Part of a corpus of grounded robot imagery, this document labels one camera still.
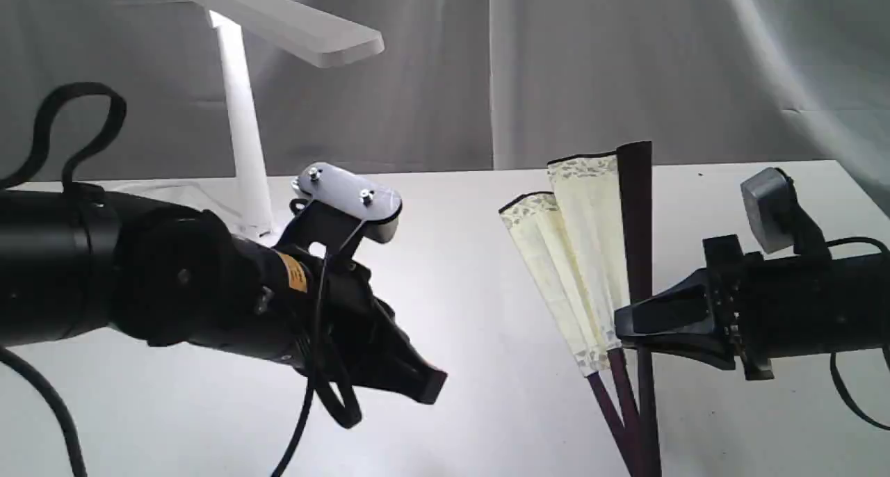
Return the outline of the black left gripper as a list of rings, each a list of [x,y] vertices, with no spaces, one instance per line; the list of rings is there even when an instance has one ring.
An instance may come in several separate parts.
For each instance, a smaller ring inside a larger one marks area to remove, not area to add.
[[[374,296],[365,267],[323,267],[300,248],[234,239],[253,265],[247,309],[229,318],[232,353],[293,367],[318,382],[400,394],[420,404],[438,401],[448,373],[426,361],[395,322],[392,308]]]

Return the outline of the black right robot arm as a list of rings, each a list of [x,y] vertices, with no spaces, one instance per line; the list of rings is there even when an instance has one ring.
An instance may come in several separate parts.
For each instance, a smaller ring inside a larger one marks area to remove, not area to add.
[[[870,237],[765,259],[738,237],[703,242],[706,264],[614,316],[617,337],[645,349],[773,378],[773,359],[888,348],[888,248]]]

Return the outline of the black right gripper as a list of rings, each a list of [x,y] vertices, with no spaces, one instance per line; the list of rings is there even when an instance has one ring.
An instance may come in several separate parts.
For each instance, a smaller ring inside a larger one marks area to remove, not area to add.
[[[642,302],[615,312],[627,349],[691,359],[722,371],[743,367],[747,381],[775,379],[760,328],[766,271],[778,264],[744,252],[735,235],[702,241],[705,268]]]

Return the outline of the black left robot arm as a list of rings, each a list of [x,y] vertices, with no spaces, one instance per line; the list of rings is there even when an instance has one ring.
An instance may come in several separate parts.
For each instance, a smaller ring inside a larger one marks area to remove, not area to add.
[[[321,381],[432,405],[447,373],[373,293],[370,271],[312,243],[358,239],[331,208],[295,213],[276,245],[233,235],[212,211],[142,196],[2,193],[2,344],[112,328],[150,347],[195,345],[295,367]]]

